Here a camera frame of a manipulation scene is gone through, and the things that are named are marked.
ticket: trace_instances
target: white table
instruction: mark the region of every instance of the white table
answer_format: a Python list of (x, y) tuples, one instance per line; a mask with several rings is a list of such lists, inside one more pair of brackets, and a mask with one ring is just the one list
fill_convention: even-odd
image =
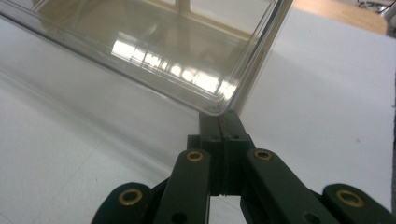
[[(126, 182), (172, 171), (198, 113), (0, 21), (0, 223), (89, 223)], [(390, 209), (396, 42), (292, 9), (241, 119), (311, 189)], [(243, 223), (237, 198), (211, 223)]]

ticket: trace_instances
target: metal object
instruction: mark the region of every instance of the metal object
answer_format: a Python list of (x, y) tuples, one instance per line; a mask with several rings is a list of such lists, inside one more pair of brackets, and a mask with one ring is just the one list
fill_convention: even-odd
[(220, 194), (241, 196), (248, 224), (396, 223), (359, 189), (336, 184), (318, 195), (306, 188), (274, 152), (254, 146), (233, 111), (201, 115), (200, 127), (200, 135), (189, 135), (168, 180), (153, 189), (118, 187), (92, 223), (204, 224), (210, 196)]

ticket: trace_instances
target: clear plastic container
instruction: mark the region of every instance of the clear plastic container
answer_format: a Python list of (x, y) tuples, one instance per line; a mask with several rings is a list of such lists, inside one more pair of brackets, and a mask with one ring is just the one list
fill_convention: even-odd
[(247, 92), (240, 89), (254, 80), (290, 3), (0, 0), (0, 12), (123, 76), (217, 115), (238, 91)]

